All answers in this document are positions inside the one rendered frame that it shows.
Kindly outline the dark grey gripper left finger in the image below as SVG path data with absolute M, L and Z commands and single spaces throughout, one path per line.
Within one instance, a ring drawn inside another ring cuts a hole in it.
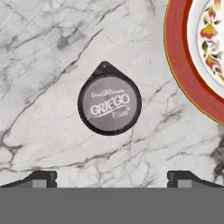
M 56 188 L 56 171 L 34 171 L 24 179 L 11 182 L 6 185 L 0 185 L 0 188 Z

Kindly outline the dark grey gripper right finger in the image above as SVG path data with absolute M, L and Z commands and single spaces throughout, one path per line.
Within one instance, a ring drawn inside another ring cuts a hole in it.
M 214 187 L 223 188 L 223 185 L 218 185 L 194 175 L 191 171 L 168 171 L 167 172 L 167 187 L 168 188 L 201 188 Z

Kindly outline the black-rimmed grey yogurt container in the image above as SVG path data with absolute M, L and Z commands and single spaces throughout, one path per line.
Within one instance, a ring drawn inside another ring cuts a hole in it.
M 80 119 L 93 132 L 116 136 L 137 122 L 142 97 L 131 78 L 103 61 L 80 89 L 77 106 Z

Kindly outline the red-rimmed floral plate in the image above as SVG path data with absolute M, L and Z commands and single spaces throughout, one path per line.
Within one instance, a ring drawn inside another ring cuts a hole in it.
M 224 99 L 200 77 L 190 56 L 186 25 L 193 0 L 169 0 L 164 16 L 164 49 L 171 73 L 188 100 L 224 125 Z

